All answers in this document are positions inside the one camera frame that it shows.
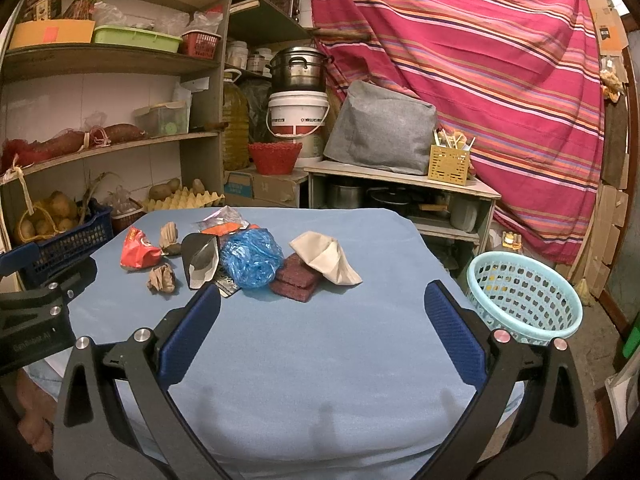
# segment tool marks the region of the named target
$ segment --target gray fabric bag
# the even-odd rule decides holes
[[[349,86],[324,156],[395,173],[426,174],[435,106],[364,81]]]

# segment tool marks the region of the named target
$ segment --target egg carton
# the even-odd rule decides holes
[[[196,209],[216,205],[224,197],[224,195],[218,195],[215,192],[210,193],[209,191],[195,194],[193,189],[183,187],[164,200],[145,200],[142,205],[146,212],[169,209]]]

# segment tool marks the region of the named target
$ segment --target blue tablecloth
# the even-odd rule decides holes
[[[267,287],[223,299],[186,377],[170,388],[176,405],[214,455],[234,465],[238,478],[410,478],[474,394],[424,313],[424,288],[440,279],[470,308],[464,294],[413,224],[391,211],[239,210],[269,229],[285,256],[292,252],[288,242],[307,230],[337,238],[364,282],[324,282],[308,303]],[[175,221],[182,238],[211,212],[159,211],[136,226],[157,243],[166,222]],[[125,340],[193,294],[179,258],[172,260],[178,293],[149,293],[146,272],[119,265],[124,236],[94,253],[98,277],[70,304],[77,336],[97,343]],[[68,354],[47,361],[63,373]],[[130,390],[121,392],[144,435]],[[521,396],[519,384],[510,411]]]

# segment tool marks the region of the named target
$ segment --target yellow basket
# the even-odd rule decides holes
[[[469,169],[470,152],[431,145],[429,174],[431,180],[448,182],[449,184],[466,184],[466,172]]]

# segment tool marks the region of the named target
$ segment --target light blue laundry basket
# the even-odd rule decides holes
[[[582,322],[582,303],[560,274],[533,258],[502,251],[476,256],[466,271],[467,298],[489,329],[521,343],[568,338]]]

